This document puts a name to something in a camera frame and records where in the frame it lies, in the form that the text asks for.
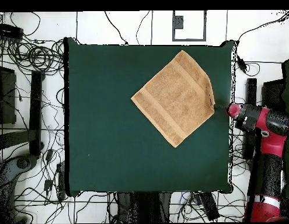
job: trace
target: black cable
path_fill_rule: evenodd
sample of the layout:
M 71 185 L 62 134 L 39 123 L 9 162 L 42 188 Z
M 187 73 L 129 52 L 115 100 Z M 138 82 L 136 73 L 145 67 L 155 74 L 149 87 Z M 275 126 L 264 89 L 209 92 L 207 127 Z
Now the black cable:
M 221 217 L 224 217 L 225 218 L 225 220 L 226 219 L 230 219 L 230 220 L 232 220 L 232 221 L 234 221 L 234 222 L 240 222 L 239 220 L 236 220 L 236 219 L 232 219 L 232 218 L 230 218 L 229 216 L 224 216 L 224 215 L 220 215 Z
M 242 173 L 240 173 L 240 174 L 236 174 L 236 175 L 232 175 L 232 177 L 240 176 L 240 175 L 244 174 L 244 172 L 246 172 L 246 171 L 247 171 L 247 169 L 244 169 L 244 171 L 243 171 Z
M 46 166 L 46 164 L 45 164 L 45 162 L 44 162 L 44 158 L 41 158 L 41 162 L 43 162 L 44 163 L 44 166 Z M 27 179 L 31 179 L 31 178 L 33 178 L 33 177 L 36 177 L 37 175 L 39 175 L 42 171 L 43 171 L 43 169 L 45 169 L 45 167 L 43 167 L 43 168 L 41 168 L 40 169 L 40 171 L 37 173 L 37 174 L 35 174 L 34 176 L 31 176 L 31 177 L 28 177 L 28 178 L 24 178 L 23 180 L 18 180 L 18 182 L 23 182 L 23 181 L 25 181 L 25 180 L 27 180 Z
M 110 212 L 110 206 L 112 204 L 112 202 L 114 201 L 114 197 L 113 199 L 110 201 L 110 195 L 111 193 L 110 192 L 107 192 L 107 213 L 108 213 L 108 217 L 109 217 L 109 223 L 112 222 L 112 219 L 114 218 L 114 216 L 111 214 Z
M 231 204 L 228 200 L 227 200 L 227 198 L 226 198 L 226 196 L 223 194 L 223 197 L 225 198 L 225 200 L 227 201 L 227 203 L 228 204 Z M 238 211 L 238 212 L 240 212 L 240 214 L 242 214 L 242 212 L 237 208 L 237 207 L 235 207 L 234 206 L 234 208 Z
M 32 201 L 31 201 L 30 203 L 28 203 L 24 208 L 22 208 L 21 211 L 24 210 L 25 208 L 27 208 L 34 200 L 32 200 Z
M 110 24 L 111 24 L 111 25 L 112 25 L 112 26 L 113 26 L 113 27 L 118 31 L 120 38 L 124 41 L 124 44 L 125 44 L 125 45 L 128 45 L 128 42 L 127 42 L 124 38 L 122 38 L 122 36 L 121 36 L 119 30 L 117 29 L 117 27 L 114 26 L 114 24 L 113 24 L 113 23 L 111 22 L 111 20 L 109 19 L 109 17 L 108 17 L 108 15 L 107 15 L 106 11 L 104 11 L 104 13 L 105 13 L 105 15 L 106 15 L 108 21 L 110 22 Z
M 60 90 L 58 90 L 58 92 L 57 92 L 57 94 L 56 94 L 56 100 L 57 100 L 57 102 L 60 104 L 60 105 L 64 105 L 61 101 L 59 101 L 59 99 L 58 99 L 58 94 L 61 92 L 61 91 L 64 91 L 64 88 L 62 88 L 62 89 L 60 89 Z
M 150 13 L 150 10 L 149 10 L 149 11 L 147 12 L 147 14 L 142 18 L 142 20 L 141 20 L 141 22 L 140 22 L 140 25 L 139 25 L 139 27 L 138 27 L 138 30 L 137 30 L 137 32 L 136 32 L 136 40 L 137 40 L 138 45 L 139 45 L 139 41 L 138 41 L 137 35 L 138 35 L 138 32 L 139 32 L 139 29 L 140 29 L 140 27 L 141 27 L 141 24 L 142 24 L 143 20 L 148 16 L 149 13 Z
M 47 200 L 47 201 L 50 202 L 51 204 L 56 204 L 55 201 L 49 200 L 48 198 L 46 198 L 44 195 L 41 195 L 38 191 L 36 191 L 36 190 L 35 190 L 34 188 L 32 188 L 32 187 L 27 187 L 26 189 L 24 189 L 24 190 L 22 191 L 22 193 L 15 198 L 15 201 L 16 201 L 19 197 L 21 197 L 22 194 L 23 194 L 26 190 L 28 190 L 28 189 L 34 191 L 36 194 L 38 194 L 40 197 L 44 198 L 45 200 Z
M 30 224 L 32 224 L 32 222 L 33 222 L 33 219 L 34 219 L 34 217 L 33 217 L 33 215 L 32 214 L 30 214 L 30 213 L 27 213 L 27 212 L 23 212 L 23 211 L 19 211 L 18 209 L 16 209 L 15 208 L 15 211 L 16 212 L 18 212 L 18 213 L 23 213 L 23 214 L 25 214 L 25 215 L 29 215 L 29 216 L 31 216 L 31 222 L 30 222 Z
M 17 148 L 15 148 L 15 149 L 11 152 L 11 154 L 10 154 L 7 158 L 5 158 L 4 160 L 9 160 L 9 158 L 11 158 L 12 154 L 14 153 L 14 151 L 16 151 L 17 149 L 19 149 L 19 148 L 21 148 L 21 147 L 23 147 L 23 146 L 25 146 L 25 145 L 27 145 L 27 144 L 29 144 L 29 142 L 26 142 L 26 143 L 24 143 L 23 145 L 18 146 Z
M 61 205 L 58 209 L 56 209 L 46 220 L 45 224 L 48 224 L 49 222 L 51 221 L 54 221 L 54 219 L 56 218 L 56 216 L 52 219 L 52 220 L 49 220 L 54 214 L 56 214 L 57 211 L 60 210 L 60 212 L 58 214 L 61 213 L 61 211 L 64 209 L 64 205 Z
M 26 123 L 25 123 L 25 120 L 24 120 L 23 116 L 21 115 L 19 109 L 16 109 L 16 108 L 15 108 L 13 105 L 11 105 L 9 102 L 7 102 L 7 101 L 5 101 L 5 100 L 3 100 L 3 101 L 4 101 L 5 104 L 9 105 L 10 107 L 12 107 L 13 109 L 15 109 L 15 110 L 20 114 L 20 117 L 21 117 L 22 120 L 23 120 L 23 123 L 24 123 L 24 126 L 25 126 L 26 130 L 29 132 L 29 129 L 28 129 L 28 127 L 27 127 L 27 125 L 26 125 Z
M 32 34 L 34 34 L 34 33 L 37 31 L 37 29 L 39 29 L 40 17 L 39 17 L 39 15 L 35 14 L 34 12 L 31 12 L 31 13 L 38 17 L 39 23 L 38 23 L 36 29 L 35 29 L 32 33 L 30 33 L 30 34 L 24 34 L 25 36 L 31 36 Z M 15 23 L 14 23 L 13 20 L 12 20 L 12 15 L 13 15 L 13 12 L 11 12 L 11 22 L 12 22 L 13 25 L 15 25 Z
M 38 19 L 39 19 L 39 23 L 38 23 L 37 28 L 36 28 L 36 30 L 37 30 L 37 29 L 39 28 L 40 18 L 39 18 L 39 16 L 38 16 L 37 14 L 35 14 L 35 13 L 33 13 L 33 14 L 36 15 L 36 16 L 38 17 Z M 33 44 L 33 43 L 30 42 L 30 41 L 32 41 L 32 40 L 29 39 L 27 36 L 30 36 L 30 35 L 32 35 L 33 33 L 35 33 L 36 30 L 35 30 L 34 32 L 30 33 L 30 34 L 27 34 L 27 35 L 24 34 L 25 38 L 23 38 L 23 41 L 22 41 L 21 43 L 19 43 L 19 44 L 11 44 L 11 43 L 9 43 L 9 42 L 4 42 L 4 43 L 1 42 L 1 46 L 2 46 L 2 47 L 1 47 L 1 48 L 2 48 L 1 56 L 5 53 L 4 51 L 6 51 L 6 52 L 7 52 L 6 55 L 8 55 L 8 56 L 11 58 L 11 60 L 13 61 L 13 63 L 9 63 L 9 64 L 15 64 L 15 65 L 17 65 L 18 68 L 19 68 L 19 70 L 21 71 L 21 73 L 24 74 L 24 76 L 26 77 L 27 80 L 28 80 L 28 78 L 27 78 L 26 75 L 30 75 L 30 74 L 29 74 L 29 73 L 25 73 L 23 70 L 31 71 L 31 69 L 30 69 L 29 67 L 33 67 L 32 70 L 45 71 L 47 75 L 49 75 L 49 73 L 56 74 L 57 72 L 59 72 L 59 73 L 61 74 L 61 71 L 63 71 L 63 70 L 62 70 L 62 68 L 63 68 L 63 64 L 62 64 L 62 59 L 63 59 L 63 50 L 62 50 L 62 45 L 63 45 L 63 44 L 62 44 L 62 40 L 57 41 L 57 42 L 53 41 L 53 45 L 52 45 L 52 48 L 51 48 L 51 49 L 46 48 L 46 47 L 42 47 L 42 46 L 35 45 L 35 44 Z M 26 52 L 22 52 L 22 51 L 21 51 L 22 48 L 27 49 L 27 51 L 26 51 Z M 19 92 L 19 89 L 20 89 L 20 90 L 23 90 L 23 89 L 21 89 L 21 88 L 19 88 L 19 87 L 16 86 L 16 89 L 15 89 L 15 90 L 17 90 L 17 91 Z M 8 95 L 10 92 L 8 92 L 7 94 L 5 94 L 3 97 L 12 97 L 12 96 Z M 20 101 L 22 100 L 22 96 L 20 95 L 20 92 L 19 92 L 19 100 L 20 100 Z M 49 101 L 49 102 L 44 102 L 44 101 L 42 101 L 42 103 L 43 103 L 42 109 L 43 109 L 44 107 L 46 107 L 46 106 L 51 106 L 51 107 L 56 111 L 56 114 L 55 114 L 55 116 L 54 116 L 54 119 L 55 119 L 56 123 L 57 123 L 58 126 L 59 126 L 59 123 L 58 123 L 58 121 L 56 120 L 56 116 L 57 116 L 57 113 L 58 113 L 58 111 L 57 111 L 56 108 L 62 108 L 62 109 L 64 110 L 64 107 L 63 107 L 63 106 L 62 106 L 62 107 L 54 106 L 54 105 L 51 104 L 50 101 Z M 26 129 L 27 129 L 27 126 L 26 126 L 26 123 L 25 123 L 23 117 L 22 117 L 22 120 L 23 120 L 24 125 L 25 125 L 25 127 L 26 127 Z M 61 143 L 60 143 L 60 136 L 58 135 L 58 132 L 56 132 L 56 134 L 55 134 L 54 142 L 55 142 L 55 141 L 56 141 L 56 143 L 58 144 L 58 146 L 61 147 L 61 150 L 63 151 L 64 148 L 63 148 L 63 146 L 62 146 Z M 57 154 L 58 154 L 59 157 L 60 157 L 60 154 L 57 153 L 57 152 L 58 152 L 57 150 L 54 151 L 54 157 L 55 157 L 54 159 L 57 158 Z M 51 168 L 51 166 L 50 166 L 51 163 L 48 163 L 47 165 L 49 166 L 49 169 L 50 169 L 51 172 L 53 173 L 52 168 Z M 41 172 L 43 172 L 43 175 L 42 175 L 42 177 L 41 177 L 38 185 L 40 184 L 42 178 L 45 176 L 45 172 L 47 173 L 48 177 L 50 178 L 50 174 L 49 174 L 49 172 L 48 172 L 47 165 L 46 165 L 45 162 L 44 162 L 44 167 L 43 167 L 43 168 L 41 167 L 40 172 L 38 172 L 38 174 L 41 173 Z M 54 182 L 53 185 L 54 185 L 54 187 L 55 187 L 55 189 L 56 189 L 56 191 L 57 191 L 58 189 L 57 189 L 57 186 L 56 186 L 56 184 L 55 184 L 55 175 L 54 175 L 54 177 L 53 177 L 53 182 Z M 49 197 L 49 199 L 48 199 L 48 204 L 54 203 L 53 201 L 50 201 L 51 195 L 50 195 L 50 197 Z M 58 215 L 57 215 L 57 211 L 55 211 L 55 216 L 54 216 L 54 218 L 51 219 L 51 220 L 49 219 L 48 222 L 51 222 L 51 221 L 52 221 L 52 223 L 53 223 L 55 217 L 58 216 Z
M 267 22 L 267 23 L 261 24 L 260 26 L 255 27 L 254 29 L 250 29 L 250 30 L 242 33 L 242 34 L 240 35 L 240 37 L 238 38 L 238 40 L 240 40 L 241 37 L 242 37 L 244 34 L 246 34 L 246 33 L 249 33 L 249 32 L 251 32 L 251 31 L 254 31 L 254 30 L 259 29 L 259 28 L 261 28 L 261 27 L 265 27 L 265 26 L 267 26 L 267 25 L 269 25 L 269 24 L 273 24 L 273 23 L 276 23 L 276 22 L 283 22 L 283 21 L 285 21 L 287 18 L 289 18 L 289 11 L 287 11 L 281 18 L 279 18 L 279 19 L 277 19 L 277 20 L 273 20 L 273 21 L 271 21 L 271 22 Z
M 243 197 L 244 197 L 244 207 L 246 207 L 246 195 L 245 195 L 245 193 L 236 185 L 236 184 L 234 184 L 234 183 L 232 183 L 241 193 L 242 193 L 242 195 L 243 195 Z
M 76 221 L 75 221 L 75 224 L 78 222 L 78 213 L 87 207 L 87 205 L 89 204 L 89 202 L 91 201 L 91 199 L 92 199 L 93 197 L 106 197 L 106 196 L 107 196 L 107 195 L 99 195 L 99 194 L 92 195 L 92 196 L 88 199 L 86 205 L 85 205 L 82 209 L 80 209 L 80 210 L 78 210 L 78 211 L 76 212 Z

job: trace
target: wire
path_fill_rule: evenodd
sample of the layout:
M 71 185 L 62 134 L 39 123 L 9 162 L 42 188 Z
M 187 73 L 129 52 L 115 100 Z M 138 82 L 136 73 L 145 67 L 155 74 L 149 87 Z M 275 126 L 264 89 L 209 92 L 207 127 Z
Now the wire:
M 35 29 L 32 33 L 30 33 L 30 34 L 24 34 L 25 36 L 31 36 L 32 34 L 34 34 L 34 33 L 37 31 L 37 29 L 39 29 L 40 17 L 39 17 L 39 15 L 35 14 L 34 12 L 31 12 L 31 13 L 38 17 L 39 23 L 38 23 L 36 29 Z M 12 22 L 13 25 L 15 25 L 15 23 L 14 23 L 13 20 L 12 20 L 12 15 L 13 15 L 13 12 L 11 13 L 11 22 Z
M 185 199 L 184 195 L 185 193 L 190 193 L 190 195 Z M 177 215 L 177 222 L 179 222 L 179 218 L 180 215 L 182 215 L 183 217 L 183 222 L 186 220 L 186 222 L 188 221 L 193 221 L 193 220 L 197 220 L 197 219 L 201 219 L 203 220 L 203 222 L 205 222 L 204 218 L 206 216 L 204 216 L 206 213 L 203 213 L 202 215 L 198 212 L 198 210 L 194 207 L 194 206 L 198 206 L 196 199 L 195 199 L 195 192 L 182 192 L 182 196 L 180 198 L 179 201 L 179 205 L 180 205 L 180 210 L 178 213 L 171 213 L 170 215 Z M 184 198 L 185 199 L 185 203 L 181 204 L 181 199 Z M 191 213 L 193 212 L 193 210 L 199 215 L 199 217 L 196 218 L 191 218 Z
M 109 19 L 109 17 L 108 17 L 108 15 L 107 15 L 106 11 L 104 11 L 104 13 L 105 13 L 105 15 L 106 15 L 108 21 L 110 22 L 110 24 L 111 24 L 111 25 L 112 25 L 112 26 L 113 26 L 113 27 L 118 31 L 120 38 L 124 41 L 124 44 L 125 44 L 125 45 L 128 45 L 128 42 L 127 42 L 124 38 L 122 38 L 122 36 L 121 36 L 119 30 L 117 29 L 117 27 L 114 26 L 114 24 L 113 24 L 113 23 L 111 22 L 111 20 Z
M 34 219 L 34 217 L 33 217 L 33 215 L 32 214 L 30 214 L 30 213 L 27 213 L 27 212 L 23 212 L 23 211 L 19 211 L 18 209 L 16 209 L 15 208 L 15 211 L 16 212 L 18 212 L 18 213 L 23 213 L 23 214 L 25 214 L 25 215 L 29 215 L 29 216 L 31 216 L 31 222 L 30 222 L 30 224 L 32 224 L 32 222 L 33 222 L 33 219 Z
M 15 64 L 25 76 L 30 74 L 23 70 L 29 72 L 37 70 L 45 72 L 46 75 L 55 75 L 63 71 L 62 42 L 63 40 L 56 41 L 51 48 L 47 48 L 23 38 L 19 43 L 8 43 L 7 47 L 3 46 L 2 49 L 6 51 L 6 54 L 1 55 L 8 55 L 12 62 L 4 62 Z
M 240 35 L 240 37 L 238 38 L 238 40 L 240 40 L 241 37 L 242 37 L 244 34 L 246 34 L 246 33 L 249 33 L 249 32 L 251 32 L 251 31 L 254 31 L 254 30 L 259 29 L 259 28 L 261 28 L 261 27 L 265 27 L 265 26 L 267 26 L 267 25 L 269 25 L 269 24 L 273 24 L 273 23 L 276 23 L 276 22 L 283 22 L 283 21 L 285 21 L 287 18 L 289 18 L 289 11 L 287 11 L 281 18 L 279 18 L 279 19 L 277 19 L 277 20 L 273 20 L 273 21 L 271 21 L 271 22 L 266 22 L 266 23 L 264 23 L 264 24 L 261 24 L 261 25 L 258 26 L 258 27 L 255 27 L 254 29 L 250 29 L 250 30 L 242 33 L 242 34 Z
M 55 220 L 55 218 L 56 218 L 56 216 L 55 217 L 53 217 L 53 219 L 52 220 L 49 220 L 54 214 L 56 214 L 56 212 L 57 211 L 59 211 L 60 209 L 60 212 L 58 213 L 58 215 L 61 213 L 61 211 L 64 209 L 64 206 L 65 206 L 65 204 L 64 205 L 61 205 L 59 208 L 57 208 L 49 217 L 48 217 L 48 219 L 46 220 L 46 222 L 45 222 L 45 224 L 48 224 L 49 222 L 51 222 L 52 221 L 52 223 L 54 222 L 54 220 Z
M 58 103 L 60 104 L 60 105 L 64 105 L 61 101 L 59 101 L 59 99 L 58 99 L 58 94 L 61 92 L 63 90 L 63 93 L 64 93 L 64 87 L 62 88 L 62 89 L 60 89 L 60 90 L 58 90 L 58 92 L 57 92 L 57 94 L 56 94 L 56 100 L 58 101 Z
M 225 220 L 226 220 L 226 219 L 230 219 L 230 220 L 232 220 L 232 221 L 234 221 L 234 222 L 240 222 L 239 220 L 232 219 L 232 218 L 230 218 L 229 216 L 224 216 L 224 215 L 220 215 L 220 216 L 221 216 L 221 217 L 224 217 Z
M 136 32 L 136 40 L 137 40 L 138 45 L 139 45 L 139 41 L 138 41 L 137 35 L 138 35 L 138 32 L 139 32 L 139 29 L 140 29 L 140 27 L 141 27 L 141 24 L 142 24 L 143 20 L 148 16 L 149 13 L 150 13 L 150 10 L 149 10 L 149 11 L 147 12 L 147 14 L 142 18 L 142 20 L 141 20 L 141 22 L 140 22 L 140 25 L 139 25 L 139 27 L 138 27 L 138 30 L 137 30 L 137 32 Z
M 9 158 L 11 158 L 11 156 L 12 156 L 13 153 L 14 153 L 14 151 L 16 151 L 17 149 L 19 149 L 19 148 L 21 148 L 21 147 L 24 147 L 24 146 L 27 145 L 27 144 L 29 144 L 29 142 L 26 142 L 26 143 L 24 143 L 23 145 L 18 146 L 17 148 L 15 148 L 15 149 L 11 152 L 11 154 L 10 154 L 7 158 L 5 158 L 4 160 L 8 160 Z
M 85 205 L 82 209 L 80 209 L 80 210 L 78 210 L 78 211 L 76 212 L 76 221 L 75 221 L 75 224 L 78 222 L 78 213 L 87 207 L 87 205 L 89 204 L 89 202 L 91 201 L 91 199 L 92 199 L 93 197 L 106 197 L 106 196 L 107 196 L 107 194 L 106 194 L 106 195 L 99 195 L 99 194 L 92 195 L 92 196 L 88 199 L 88 202 L 86 203 L 86 205 Z

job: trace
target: black metal frame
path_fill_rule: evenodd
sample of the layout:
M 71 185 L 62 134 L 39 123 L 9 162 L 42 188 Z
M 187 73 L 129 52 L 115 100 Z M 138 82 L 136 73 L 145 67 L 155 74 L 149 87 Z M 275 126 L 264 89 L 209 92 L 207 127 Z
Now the black metal frame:
M 175 38 L 175 30 L 183 29 L 183 16 L 176 16 L 172 11 L 172 41 L 206 41 L 207 40 L 207 11 L 204 10 L 203 38 Z
M 42 72 L 32 71 L 29 129 L 0 135 L 0 150 L 29 142 L 31 155 L 40 156 L 41 152 L 41 96 Z

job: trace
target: towel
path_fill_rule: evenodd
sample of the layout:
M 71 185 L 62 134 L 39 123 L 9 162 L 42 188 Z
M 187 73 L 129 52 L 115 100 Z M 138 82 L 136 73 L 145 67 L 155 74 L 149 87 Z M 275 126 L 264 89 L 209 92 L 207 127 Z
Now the towel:
M 214 114 L 210 78 L 183 50 L 131 100 L 175 148 Z

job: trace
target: white floor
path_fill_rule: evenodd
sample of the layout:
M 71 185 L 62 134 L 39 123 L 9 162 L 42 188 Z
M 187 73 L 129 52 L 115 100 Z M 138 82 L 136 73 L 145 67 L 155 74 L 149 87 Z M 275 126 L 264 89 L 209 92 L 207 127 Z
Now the white floor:
M 108 22 L 104 12 L 36 12 L 40 16 L 40 25 L 35 33 L 29 36 L 34 40 L 53 40 L 58 41 L 64 37 L 77 37 L 82 44 L 124 44 L 120 38 L 116 29 Z M 172 11 L 152 11 L 149 12 L 147 17 L 143 20 L 142 25 L 138 31 L 137 39 L 136 32 L 143 17 L 148 13 L 148 10 L 131 11 L 131 12 L 107 12 L 108 17 L 113 24 L 120 30 L 123 39 L 127 40 L 129 44 L 137 45 L 137 39 L 140 45 L 170 45 L 170 44 L 205 44 L 212 46 L 219 46 L 225 40 L 237 40 L 239 36 L 249 29 L 260 26 L 263 23 L 276 20 L 283 15 L 281 10 L 208 10 L 207 11 L 207 38 L 206 42 L 173 42 L 172 41 Z M 197 13 L 195 11 L 181 12 L 176 11 L 176 15 L 184 15 L 184 30 L 179 30 L 176 35 L 179 37 L 195 38 L 201 34 L 201 26 L 191 29 L 189 22 L 194 18 Z M 25 34 L 32 33 L 37 25 L 38 18 L 32 13 L 14 13 L 12 16 L 13 22 L 24 29 Z M 5 16 L 5 23 L 11 23 L 10 13 Z M 51 47 L 53 42 L 46 42 L 41 46 Z M 260 72 L 255 76 L 257 78 L 257 100 L 260 101 L 260 92 L 263 82 L 272 81 L 275 79 L 281 79 L 281 64 L 278 62 L 284 62 L 289 58 L 289 20 L 283 23 L 274 23 L 266 27 L 261 27 L 255 31 L 246 33 L 241 37 L 238 54 L 245 61 L 259 61 Z M 10 58 L 4 55 L 3 66 L 14 69 L 17 76 L 17 86 L 24 91 L 20 91 L 22 97 L 30 96 L 29 81 L 31 76 L 25 78 L 17 66 L 8 64 Z M 255 74 L 258 67 L 251 65 L 249 73 Z M 48 131 L 48 129 L 61 129 L 57 134 L 62 142 L 62 130 L 64 128 L 64 115 L 61 105 L 56 99 L 56 93 L 64 86 L 64 81 L 59 73 L 53 76 L 47 76 L 43 82 L 44 95 L 46 96 L 46 102 L 50 102 L 51 106 L 43 108 L 43 131 L 42 141 L 45 144 L 45 149 L 53 144 L 56 131 Z M 236 89 L 235 96 L 245 98 L 245 83 L 248 76 L 240 70 L 236 70 Z M 243 103 L 243 100 L 236 98 L 236 102 Z M 16 108 L 22 114 L 25 123 L 29 123 L 29 105 L 30 99 L 23 98 L 20 102 L 19 98 L 16 98 Z M 13 131 L 12 128 L 24 128 L 25 125 L 17 113 L 17 122 L 14 125 L 4 125 L 2 133 Z M 3 159 L 7 158 L 11 152 L 17 148 L 16 146 L 5 149 L 1 153 Z M 55 142 L 53 149 L 59 149 L 60 146 Z M 13 156 L 25 153 L 29 151 L 28 145 L 19 148 L 14 151 Z M 64 151 L 60 150 L 61 160 L 64 160 Z M 51 168 L 54 172 L 58 163 L 56 159 L 51 164 Z M 16 186 L 16 195 L 20 195 L 25 188 L 35 188 L 39 193 L 43 192 L 44 180 L 41 170 L 40 161 L 36 167 L 21 175 Z M 234 191 L 232 194 L 219 194 L 214 192 L 216 199 L 218 199 L 219 209 L 223 206 L 226 207 L 219 210 L 221 215 L 224 216 L 237 216 L 236 220 L 241 220 L 241 216 L 244 210 L 244 195 L 246 195 L 248 189 L 249 172 L 244 171 L 243 168 L 235 166 L 233 171 L 232 182 Z M 16 200 L 18 210 L 28 212 L 33 215 L 33 223 L 45 223 L 54 218 L 54 212 L 60 207 L 56 205 L 44 206 L 44 198 L 40 197 L 37 193 L 31 189 L 27 189 L 23 195 Z M 75 212 L 82 209 L 89 201 L 90 197 L 98 195 L 95 192 L 85 192 L 81 196 L 77 197 L 74 202 L 74 198 L 68 198 L 63 203 L 63 208 L 57 211 L 58 216 L 55 217 L 54 223 L 73 223 Z M 183 203 L 184 199 L 180 200 L 182 192 L 174 192 L 172 195 L 170 206 L 171 213 L 177 213 L 179 210 L 179 203 Z M 51 200 L 56 200 L 55 191 L 53 189 Z M 78 223 L 101 223 L 106 219 L 106 202 L 107 197 L 94 196 L 90 199 L 90 203 L 85 209 L 78 213 Z M 113 215 L 116 214 L 116 205 L 112 204 Z M 198 214 L 192 213 L 191 218 L 197 217 Z M 171 221 L 177 222 L 177 215 L 170 216 Z M 190 220 L 188 222 L 202 222 L 202 219 Z M 220 217 L 219 222 L 232 222 L 232 220 L 224 217 Z

